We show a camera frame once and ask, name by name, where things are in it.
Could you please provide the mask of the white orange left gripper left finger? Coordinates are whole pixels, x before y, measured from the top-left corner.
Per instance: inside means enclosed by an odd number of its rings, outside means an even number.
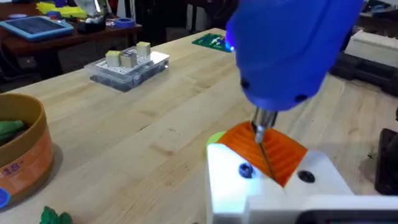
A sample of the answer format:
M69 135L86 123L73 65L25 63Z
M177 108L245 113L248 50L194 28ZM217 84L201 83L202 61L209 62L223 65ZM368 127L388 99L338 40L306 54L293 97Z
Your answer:
M262 193L267 177L274 180L250 121L212 135L206 143L206 221L240 223L247 197Z

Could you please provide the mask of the white orange left gripper right finger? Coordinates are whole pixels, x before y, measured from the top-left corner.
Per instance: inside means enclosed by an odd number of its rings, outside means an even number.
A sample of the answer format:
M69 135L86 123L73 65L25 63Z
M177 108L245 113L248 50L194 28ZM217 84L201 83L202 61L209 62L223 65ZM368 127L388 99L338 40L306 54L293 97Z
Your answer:
M308 150L275 129L266 131L263 146L274 175L274 180L264 179L267 193L290 197L353 195L325 153Z

